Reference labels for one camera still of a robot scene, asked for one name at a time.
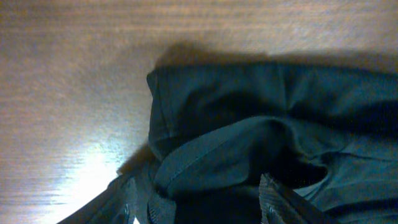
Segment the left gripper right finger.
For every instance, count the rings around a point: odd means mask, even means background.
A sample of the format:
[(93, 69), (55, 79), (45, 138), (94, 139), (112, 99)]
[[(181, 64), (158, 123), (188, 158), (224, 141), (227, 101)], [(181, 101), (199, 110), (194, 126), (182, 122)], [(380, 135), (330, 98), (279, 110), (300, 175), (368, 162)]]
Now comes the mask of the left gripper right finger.
[(261, 175), (259, 204), (262, 224), (339, 224), (269, 174)]

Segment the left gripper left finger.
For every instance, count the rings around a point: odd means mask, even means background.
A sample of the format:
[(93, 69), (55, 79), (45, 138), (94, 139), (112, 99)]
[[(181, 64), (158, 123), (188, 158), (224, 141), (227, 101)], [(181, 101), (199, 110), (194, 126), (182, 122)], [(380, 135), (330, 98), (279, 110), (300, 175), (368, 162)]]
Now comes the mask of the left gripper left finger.
[(156, 188), (139, 206), (138, 183), (131, 175), (121, 175), (108, 188), (59, 224), (133, 223), (137, 214), (150, 224), (174, 224), (177, 205)]

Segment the black t-shirt with logo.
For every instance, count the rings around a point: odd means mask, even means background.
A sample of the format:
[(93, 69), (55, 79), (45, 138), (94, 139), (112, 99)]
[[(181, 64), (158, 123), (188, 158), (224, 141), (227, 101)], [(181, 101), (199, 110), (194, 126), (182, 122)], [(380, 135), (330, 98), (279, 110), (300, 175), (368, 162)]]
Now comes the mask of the black t-shirt with logo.
[(175, 223), (261, 223), (261, 175), (339, 223), (397, 222), (397, 75), (249, 63), (157, 68), (149, 146)]

